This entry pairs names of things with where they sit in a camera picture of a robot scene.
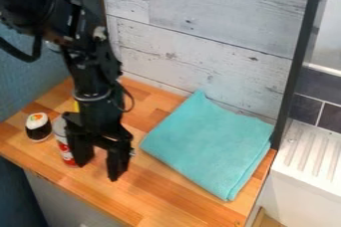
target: red and white can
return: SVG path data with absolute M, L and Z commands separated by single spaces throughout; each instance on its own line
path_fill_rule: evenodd
M 60 149 L 62 158 L 68 166 L 77 167 L 75 158 L 70 150 L 68 139 L 65 133 L 66 121 L 60 115 L 53 123 L 53 133 L 56 136 L 58 147 Z

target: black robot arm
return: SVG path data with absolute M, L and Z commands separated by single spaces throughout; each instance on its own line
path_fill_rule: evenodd
M 121 63 L 106 25 L 76 0 L 0 0 L 0 18 L 18 33 L 35 37 L 32 55 L 0 38 L 0 48 L 22 61 L 40 57 L 42 40 L 60 46 L 80 107 L 79 113 L 63 115 L 76 163 L 85 165 L 94 145 L 99 146 L 108 152 L 109 177 L 116 180 L 128 168 L 133 137 L 121 125 L 124 94 L 130 94 L 118 82 Z

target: wooden countertop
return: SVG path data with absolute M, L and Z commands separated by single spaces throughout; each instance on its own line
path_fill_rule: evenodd
M 137 155 L 119 181 L 110 182 L 106 153 L 83 168 L 70 168 L 61 160 L 53 136 L 34 144 L 26 136 L 28 114 L 45 112 L 54 119 L 73 110 L 72 81 L 66 80 L 43 97 L 0 123 L 0 153 L 66 192 L 132 226 L 243 226 L 275 155 L 270 150 L 233 202 L 223 202 L 182 175 L 139 150 L 143 136 L 174 110 L 184 97 L 123 78 L 136 98 L 135 109 L 124 116 L 125 127 L 135 136 Z

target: black wire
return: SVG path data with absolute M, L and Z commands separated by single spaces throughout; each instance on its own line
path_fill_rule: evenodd
M 115 106 L 116 108 L 118 108 L 121 112 L 123 112 L 123 113 L 128 113 L 128 112 L 132 111 L 133 108 L 135 107 L 135 99 L 134 99 L 134 97 L 132 96 L 132 94 L 131 94 L 124 86 L 122 86 L 119 82 L 116 82 L 116 84 L 117 84 L 119 87 L 121 87 L 121 89 L 123 90 L 123 92 L 125 93 L 125 95 L 127 95 L 127 96 L 131 99 L 132 105 L 131 105 L 131 107 L 130 107 L 129 109 L 124 110 L 124 109 L 122 109 L 121 107 L 118 106 L 118 104 L 115 102 L 114 99 L 112 100 L 112 103 L 113 103 L 114 106 Z
M 20 51 L 10 43 L 8 43 L 5 39 L 0 37 L 0 48 L 11 56 L 24 61 L 26 63 L 33 63 L 37 61 L 42 52 L 42 37 L 36 36 L 34 39 L 33 47 L 32 47 L 32 56 L 25 54 Z

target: folded towel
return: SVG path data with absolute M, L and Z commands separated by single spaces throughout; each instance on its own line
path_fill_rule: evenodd
M 233 200 L 268 151 L 272 130 L 197 91 L 146 136 L 141 148 L 222 200 Z

